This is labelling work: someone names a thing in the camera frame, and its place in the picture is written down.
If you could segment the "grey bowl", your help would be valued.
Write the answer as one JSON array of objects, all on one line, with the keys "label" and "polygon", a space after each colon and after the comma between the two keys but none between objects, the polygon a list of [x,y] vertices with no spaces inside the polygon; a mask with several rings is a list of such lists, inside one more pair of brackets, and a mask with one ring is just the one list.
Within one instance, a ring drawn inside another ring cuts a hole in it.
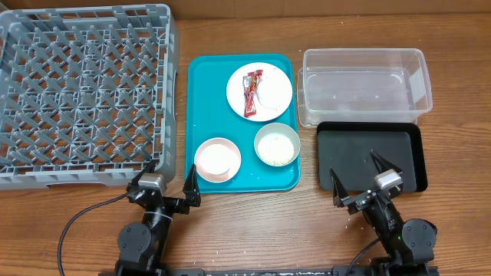
[{"label": "grey bowl", "polygon": [[264,136],[268,135],[268,134],[271,134],[271,133],[283,134],[283,135],[287,136],[292,141],[293,146],[295,148],[295,156],[293,157],[293,160],[291,160],[288,164],[295,161],[297,159],[297,157],[300,153],[300,149],[301,149],[300,138],[299,138],[297,132],[292,127],[290,127],[289,125],[283,124],[283,123],[269,123],[267,125],[264,125],[257,132],[257,134],[255,135],[255,140],[254,140],[254,149],[255,149],[255,153],[258,156],[258,158],[259,158],[259,155],[257,153],[257,146],[258,146],[260,139],[263,138]]}]

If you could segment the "white wrapper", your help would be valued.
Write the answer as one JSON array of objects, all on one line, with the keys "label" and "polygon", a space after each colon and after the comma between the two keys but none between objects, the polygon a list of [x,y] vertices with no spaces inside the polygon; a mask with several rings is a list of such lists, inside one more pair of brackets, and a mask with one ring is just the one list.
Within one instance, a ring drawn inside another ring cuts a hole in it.
[{"label": "white wrapper", "polygon": [[270,110],[277,110],[281,106],[281,88],[275,80],[264,78],[257,89],[259,103]]}]

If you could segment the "large white plate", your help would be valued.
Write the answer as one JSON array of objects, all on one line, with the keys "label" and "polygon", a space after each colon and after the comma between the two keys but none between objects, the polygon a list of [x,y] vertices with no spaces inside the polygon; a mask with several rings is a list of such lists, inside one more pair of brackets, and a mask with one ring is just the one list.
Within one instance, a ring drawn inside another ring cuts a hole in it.
[{"label": "large white plate", "polygon": [[292,82],[287,74],[264,62],[241,66],[226,85],[226,99],[232,110],[255,122],[274,120],[282,115],[292,97]]}]

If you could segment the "grey plastic dish rack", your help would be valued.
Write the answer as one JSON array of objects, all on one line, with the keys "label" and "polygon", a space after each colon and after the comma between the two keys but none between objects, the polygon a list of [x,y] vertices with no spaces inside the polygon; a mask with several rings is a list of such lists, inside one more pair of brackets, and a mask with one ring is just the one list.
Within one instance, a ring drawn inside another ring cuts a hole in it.
[{"label": "grey plastic dish rack", "polygon": [[179,31],[165,4],[1,14],[1,188],[176,174]]}]

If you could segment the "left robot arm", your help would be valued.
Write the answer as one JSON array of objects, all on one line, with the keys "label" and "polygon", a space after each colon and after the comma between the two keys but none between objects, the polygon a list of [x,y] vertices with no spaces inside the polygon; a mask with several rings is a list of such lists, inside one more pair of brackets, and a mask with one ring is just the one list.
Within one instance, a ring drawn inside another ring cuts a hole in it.
[{"label": "left robot arm", "polygon": [[154,161],[139,172],[127,186],[126,197],[144,209],[141,222],[123,227],[118,236],[119,259],[116,275],[171,275],[170,267],[161,261],[173,216],[187,215],[199,207],[201,195],[196,165],[192,165],[183,186],[185,197],[165,195],[163,175],[155,172]]}]

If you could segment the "pink bowl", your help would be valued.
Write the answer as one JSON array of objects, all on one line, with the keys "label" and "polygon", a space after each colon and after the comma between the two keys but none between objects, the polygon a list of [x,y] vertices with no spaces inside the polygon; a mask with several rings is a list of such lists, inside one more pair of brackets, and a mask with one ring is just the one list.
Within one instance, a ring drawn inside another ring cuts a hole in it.
[{"label": "pink bowl", "polygon": [[[222,145],[226,146],[230,150],[230,153],[231,153],[231,156],[229,158],[230,169],[228,172],[226,172],[222,175],[214,176],[214,175],[208,174],[207,172],[204,171],[203,166],[201,165],[200,157],[201,157],[203,150],[207,146],[212,145],[212,144],[222,144]],[[195,153],[195,157],[194,157],[194,164],[196,165],[196,170],[197,170],[198,174],[203,179],[205,179],[206,181],[213,182],[213,183],[226,182],[226,181],[229,181],[230,179],[232,179],[236,175],[236,173],[239,171],[240,166],[241,166],[241,162],[242,162],[242,157],[241,157],[241,153],[240,153],[237,145],[234,144],[231,140],[228,140],[228,139],[222,138],[222,137],[215,137],[215,138],[212,138],[212,139],[209,139],[209,140],[206,140],[205,142],[203,142],[199,146],[199,148],[197,149],[197,151]]]}]

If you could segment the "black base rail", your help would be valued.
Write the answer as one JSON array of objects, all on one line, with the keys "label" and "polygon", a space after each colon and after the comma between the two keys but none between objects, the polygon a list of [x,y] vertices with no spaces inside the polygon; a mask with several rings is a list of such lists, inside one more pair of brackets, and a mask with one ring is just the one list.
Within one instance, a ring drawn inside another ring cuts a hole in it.
[{"label": "black base rail", "polygon": [[[343,276],[346,275],[348,267],[335,266],[329,269],[323,270],[277,270],[277,271],[261,271],[261,270],[249,270],[249,271],[205,271],[203,269],[179,269],[174,270],[170,274],[172,276]],[[369,272],[369,267],[355,266],[351,269],[350,276],[368,276],[375,275]],[[440,275],[437,267],[429,268],[429,276]]]}]

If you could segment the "red snack wrapper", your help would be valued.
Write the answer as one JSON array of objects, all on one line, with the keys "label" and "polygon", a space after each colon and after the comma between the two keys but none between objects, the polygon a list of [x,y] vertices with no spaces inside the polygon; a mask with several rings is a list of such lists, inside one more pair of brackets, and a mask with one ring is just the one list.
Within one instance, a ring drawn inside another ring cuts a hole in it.
[{"label": "red snack wrapper", "polygon": [[245,97],[244,117],[256,115],[254,96],[262,79],[262,74],[263,70],[256,70],[247,73],[247,75],[242,79]]}]

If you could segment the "black tray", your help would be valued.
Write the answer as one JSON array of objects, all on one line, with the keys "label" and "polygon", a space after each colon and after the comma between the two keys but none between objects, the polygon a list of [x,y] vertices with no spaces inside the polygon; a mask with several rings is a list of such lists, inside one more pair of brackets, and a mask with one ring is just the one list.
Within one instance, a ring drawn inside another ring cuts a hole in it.
[{"label": "black tray", "polygon": [[318,181],[333,189],[333,169],[349,192],[363,192],[379,173],[374,151],[402,169],[404,192],[428,187],[420,129],[413,123],[322,122],[317,126]]}]

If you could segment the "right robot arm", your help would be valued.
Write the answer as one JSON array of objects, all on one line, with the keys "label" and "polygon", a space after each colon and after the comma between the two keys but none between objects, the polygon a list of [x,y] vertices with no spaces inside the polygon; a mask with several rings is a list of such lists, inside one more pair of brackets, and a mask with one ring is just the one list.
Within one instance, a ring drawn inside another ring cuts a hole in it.
[{"label": "right robot arm", "polygon": [[437,275],[438,270],[428,266],[434,259],[437,227],[425,219],[405,221],[401,218],[393,199],[402,192],[403,170],[373,150],[370,155],[378,171],[374,187],[355,197],[349,196],[335,171],[330,170],[333,204],[338,208],[346,207],[351,215],[362,212],[377,235],[356,255],[344,273],[352,275],[358,260],[380,242],[387,256],[372,260],[364,268],[366,275]]}]

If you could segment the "clear plastic bin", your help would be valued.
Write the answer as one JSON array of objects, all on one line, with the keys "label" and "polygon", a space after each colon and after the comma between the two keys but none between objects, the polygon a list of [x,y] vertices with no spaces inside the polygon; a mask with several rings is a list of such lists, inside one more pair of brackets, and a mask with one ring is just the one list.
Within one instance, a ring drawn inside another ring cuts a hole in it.
[{"label": "clear plastic bin", "polygon": [[415,123],[433,108],[423,52],[417,48],[321,48],[304,53],[297,80],[298,119]]}]

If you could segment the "white cup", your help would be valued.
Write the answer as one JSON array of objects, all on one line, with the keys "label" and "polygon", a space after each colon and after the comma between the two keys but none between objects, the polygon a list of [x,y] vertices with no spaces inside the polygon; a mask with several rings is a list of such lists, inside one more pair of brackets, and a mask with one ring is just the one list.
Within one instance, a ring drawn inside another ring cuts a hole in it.
[{"label": "white cup", "polygon": [[230,150],[226,146],[212,144],[203,150],[200,161],[206,173],[217,176],[229,171],[230,156]]}]

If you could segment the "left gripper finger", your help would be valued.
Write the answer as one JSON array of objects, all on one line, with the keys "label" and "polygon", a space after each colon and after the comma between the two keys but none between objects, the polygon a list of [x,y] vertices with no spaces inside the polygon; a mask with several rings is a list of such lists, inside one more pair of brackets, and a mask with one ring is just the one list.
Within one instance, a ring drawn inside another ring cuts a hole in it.
[{"label": "left gripper finger", "polygon": [[197,180],[196,165],[192,164],[189,173],[186,177],[185,184],[183,186],[183,194],[185,195],[185,202],[192,207],[200,207],[201,195]]},{"label": "left gripper finger", "polygon": [[157,161],[152,160],[134,177],[134,184],[137,185],[145,173],[154,173]]}]

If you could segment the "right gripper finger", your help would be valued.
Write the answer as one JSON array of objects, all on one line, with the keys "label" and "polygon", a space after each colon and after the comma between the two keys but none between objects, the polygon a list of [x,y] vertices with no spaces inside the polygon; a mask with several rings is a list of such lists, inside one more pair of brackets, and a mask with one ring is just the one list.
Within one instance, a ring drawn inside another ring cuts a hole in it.
[{"label": "right gripper finger", "polygon": [[403,173],[403,170],[394,165],[392,162],[388,161],[385,159],[381,154],[377,153],[375,150],[370,151],[370,156],[372,158],[372,161],[379,172],[378,176],[387,176],[393,173],[396,173],[398,175],[401,175]]},{"label": "right gripper finger", "polygon": [[350,196],[332,168],[330,168],[330,177],[333,185],[333,204],[338,208],[345,207],[345,202],[350,199]]}]

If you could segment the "pile of rice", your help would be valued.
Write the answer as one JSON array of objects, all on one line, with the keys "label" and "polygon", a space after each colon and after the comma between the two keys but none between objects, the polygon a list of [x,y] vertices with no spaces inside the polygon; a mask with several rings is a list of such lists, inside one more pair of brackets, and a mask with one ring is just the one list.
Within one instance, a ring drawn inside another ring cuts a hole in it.
[{"label": "pile of rice", "polygon": [[284,166],[295,156],[292,141],[280,133],[271,133],[260,139],[257,146],[259,158],[270,166]]}]

